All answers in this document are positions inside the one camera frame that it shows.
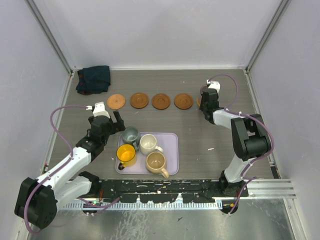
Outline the brown wooden coaster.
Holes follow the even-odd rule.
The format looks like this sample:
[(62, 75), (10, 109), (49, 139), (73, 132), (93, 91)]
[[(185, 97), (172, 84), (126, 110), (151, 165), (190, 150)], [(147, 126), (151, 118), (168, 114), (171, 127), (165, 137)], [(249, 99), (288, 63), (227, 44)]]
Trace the brown wooden coaster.
[(152, 97), (151, 103), (157, 110), (165, 110), (170, 106), (171, 99), (167, 94), (158, 93)]
[(130, 97), (130, 105), (135, 109), (143, 109), (149, 104), (149, 97), (146, 93), (136, 92)]
[(177, 94), (174, 98), (174, 104), (178, 109), (187, 110), (193, 106), (193, 98), (187, 93)]

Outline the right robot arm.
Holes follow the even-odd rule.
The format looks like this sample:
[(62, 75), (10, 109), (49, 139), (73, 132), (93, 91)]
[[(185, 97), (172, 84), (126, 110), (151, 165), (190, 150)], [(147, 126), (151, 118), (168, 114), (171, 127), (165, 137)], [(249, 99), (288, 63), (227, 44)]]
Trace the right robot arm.
[(272, 141), (260, 114), (232, 113), (220, 107), (214, 88), (205, 88), (201, 93), (199, 109), (211, 124), (231, 130), (234, 157), (218, 180), (220, 193), (231, 197), (244, 185), (244, 176), (254, 160), (272, 149)]

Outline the purple transparent mug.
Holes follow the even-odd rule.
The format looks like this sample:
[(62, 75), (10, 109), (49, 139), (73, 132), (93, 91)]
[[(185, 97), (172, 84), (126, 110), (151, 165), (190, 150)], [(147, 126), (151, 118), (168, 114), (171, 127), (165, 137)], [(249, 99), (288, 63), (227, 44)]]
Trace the purple transparent mug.
[(208, 88), (208, 86), (205, 84), (200, 88), (200, 94), (203, 93), (203, 91), (205, 91)]

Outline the woven rattan coaster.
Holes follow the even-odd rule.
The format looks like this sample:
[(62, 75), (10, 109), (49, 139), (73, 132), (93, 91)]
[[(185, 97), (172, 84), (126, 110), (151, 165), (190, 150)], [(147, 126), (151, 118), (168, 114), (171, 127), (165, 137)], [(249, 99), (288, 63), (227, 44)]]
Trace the woven rattan coaster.
[(200, 107), (201, 106), (201, 100), (202, 100), (202, 96), (198, 96), (197, 99), (196, 99), (196, 103), (197, 105)]
[(107, 99), (107, 105), (112, 110), (122, 108), (126, 103), (126, 99), (121, 94), (113, 94)]

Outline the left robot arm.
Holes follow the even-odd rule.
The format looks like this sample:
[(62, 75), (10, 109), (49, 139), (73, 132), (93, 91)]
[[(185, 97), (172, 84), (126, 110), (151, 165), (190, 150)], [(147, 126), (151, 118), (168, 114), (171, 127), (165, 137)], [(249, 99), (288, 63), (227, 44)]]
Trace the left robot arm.
[(125, 130), (120, 113), (113, 111), (115, 120), (107, 113), (89, 117), (90, 128), (71, 150), (70, 154), (47, 173), (36, 179), (26, 178), (20, 185), (14, 214), (27, 227), (48, 227), (57, 212), (73, 201), (86, 195), (95, 198), (100, 193), (99, 178), (80, 170), (95, 160), (107, 145), (111, 135)]

